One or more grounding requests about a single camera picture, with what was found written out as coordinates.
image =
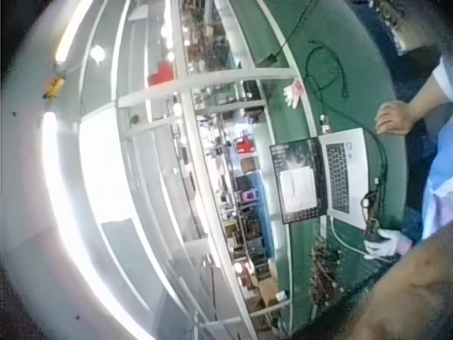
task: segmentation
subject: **white glove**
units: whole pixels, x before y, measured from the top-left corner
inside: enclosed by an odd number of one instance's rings
[[[412,248],[412,241],[401,232],[387,229],[378,229],[377,232],[388,240],[383,242],[364,241],[365,249],[369,254],[365,255],[367,260],[394,254],[404,255]]]
[[[296,108],[299,104],[299,100],[304,93],[304,87],[300,80],[295,79],[291,85],[283,89],[283,94],[285,95],[285,101],[288,106]]]

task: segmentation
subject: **red item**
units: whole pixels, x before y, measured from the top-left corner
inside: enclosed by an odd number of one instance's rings
[[[148,76],[148,86],[157,85],[173,79],[173,65],[170,62],[161,62],[157,67],[157,73]]]
[[[250,140],[247,135],[236,138],[236,152],[238,154],[248,154],[249,152],[255,151],[255,144],[253,140]]]

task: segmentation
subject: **white sleeve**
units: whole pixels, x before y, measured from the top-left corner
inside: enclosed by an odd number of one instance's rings
[[[453,101],[453,79],[452,75],[446,69],[445,62],[440,61],[439,66],[435,68],[432,75],[436,79],[440,88],[444,91],[445,95],[450,101]]]

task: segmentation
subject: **laptop screen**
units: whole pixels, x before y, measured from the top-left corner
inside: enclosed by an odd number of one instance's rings
[[[272,145],[283,223],[326,214],[326,180],[318,139]]]

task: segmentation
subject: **human hand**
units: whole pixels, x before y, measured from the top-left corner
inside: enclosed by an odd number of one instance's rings
[[[364,241],[368,255],[366,260],[394,254],[404,255],[412,248],[412,241],[396,230],[378,229],[378,234],[388,239],[383,242]]]
[[[378,135],[387,132],[404,136],[418,119],[411,105],[403,101],[390,101],[381,105],[374,120]]]

